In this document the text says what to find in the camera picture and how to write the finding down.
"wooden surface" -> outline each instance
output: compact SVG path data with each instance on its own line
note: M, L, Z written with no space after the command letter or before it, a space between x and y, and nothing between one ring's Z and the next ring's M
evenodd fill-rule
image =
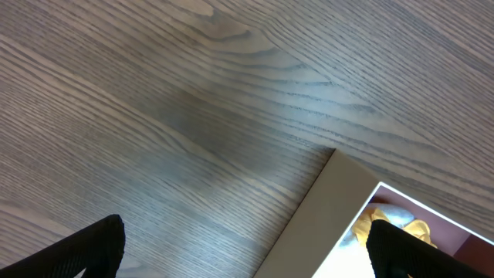
M494 238L493 21L490 0L3 0L0 265L119 213L135 276L250 277L334 148Z

